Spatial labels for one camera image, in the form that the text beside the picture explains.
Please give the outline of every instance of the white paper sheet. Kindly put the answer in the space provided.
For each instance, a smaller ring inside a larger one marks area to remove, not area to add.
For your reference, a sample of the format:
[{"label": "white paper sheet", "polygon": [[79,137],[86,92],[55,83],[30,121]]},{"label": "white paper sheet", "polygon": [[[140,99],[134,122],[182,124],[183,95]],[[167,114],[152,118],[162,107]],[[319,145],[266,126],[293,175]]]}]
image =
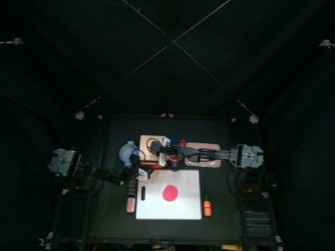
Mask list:
[{"label": "white paper sheet", "polygon": [[150,180],[139,180],[136,219],[202,219],[199,171],[156,170]]}]

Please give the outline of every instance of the white object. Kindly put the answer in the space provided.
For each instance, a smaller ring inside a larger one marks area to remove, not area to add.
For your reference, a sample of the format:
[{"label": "white object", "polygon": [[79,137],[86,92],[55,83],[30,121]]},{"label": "white object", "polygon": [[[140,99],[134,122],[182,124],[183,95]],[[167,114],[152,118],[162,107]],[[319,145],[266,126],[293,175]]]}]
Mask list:
[{"label": "white object", "polygon": [[[172,201],[164,198],[168,186],[178,190]],[[136,219],[147,220],[201,220],[199,171],[155,170],[148,180],[139,180]]]},{"label": "white object", "polygon": [[255,115],[251,115],[249,120],[253,124],[258,124],[258,122],[259,122],[259,118]]},{"label": "white object", "polygon": [[[163,147],[167,147],[170,145],[170,143],[171,143],[171,140],[167,137],[164,137],[163,138]],[[164,153],[160,153],[159,165],[163,167],[167,165],[167,155]]]},{"label": "white object", "polygon": [[76,120],[80,121],[84,117],[86,117],[86,114],[84,114],[83,111],[80,111],[80,112],[76,113]]}]

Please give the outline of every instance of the orange object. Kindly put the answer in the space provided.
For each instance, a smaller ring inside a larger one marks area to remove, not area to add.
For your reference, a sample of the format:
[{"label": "orange object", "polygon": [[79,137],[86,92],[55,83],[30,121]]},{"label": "orange object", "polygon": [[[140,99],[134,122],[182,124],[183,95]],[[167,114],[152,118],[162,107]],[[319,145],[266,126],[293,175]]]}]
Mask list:
[{"label": "orange object", "polygon": [[209,193],[205,195],[205,216],[211,217],[213,216],[213,203],[209,198]]}]

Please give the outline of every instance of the black enclosure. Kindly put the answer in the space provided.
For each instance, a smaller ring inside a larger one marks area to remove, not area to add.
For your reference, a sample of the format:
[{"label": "black enclosure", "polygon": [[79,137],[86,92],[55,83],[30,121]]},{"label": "black enclosure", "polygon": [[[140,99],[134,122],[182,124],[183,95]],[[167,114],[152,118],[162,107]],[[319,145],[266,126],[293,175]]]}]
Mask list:
[{"label": "black enclosure", "polygon": [[51,152],[98,147],[100,116],[255,115],[287,250],[334,250],[334,10],[331,0],[0,1],[0,249],[40,250]]}]

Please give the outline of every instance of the cable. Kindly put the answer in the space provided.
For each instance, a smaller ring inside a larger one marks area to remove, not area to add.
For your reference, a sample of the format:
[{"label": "cable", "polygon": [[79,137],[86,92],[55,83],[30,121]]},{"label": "cable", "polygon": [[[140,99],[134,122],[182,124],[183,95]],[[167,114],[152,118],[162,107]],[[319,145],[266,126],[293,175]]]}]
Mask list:
[{"label": "cable", "polygon": [[148,140],[147,140],[147,149],[148,149],[150,152],[152,152],[151,147],[148,145],[151,140],[158,141],[159,143],[162,143],[155,137],[150,137]]},{"label": "cable", "polygon": [[144,160],[146,160],[146,159],[147,159],[147,156],[146,156],[144,151],[143,151],[142,149],[136,148],[136,149],[132,150],[131,155],[134,154],[135,151],[139,151],[140,153],[143,153],[143,155],[144,155]]}]

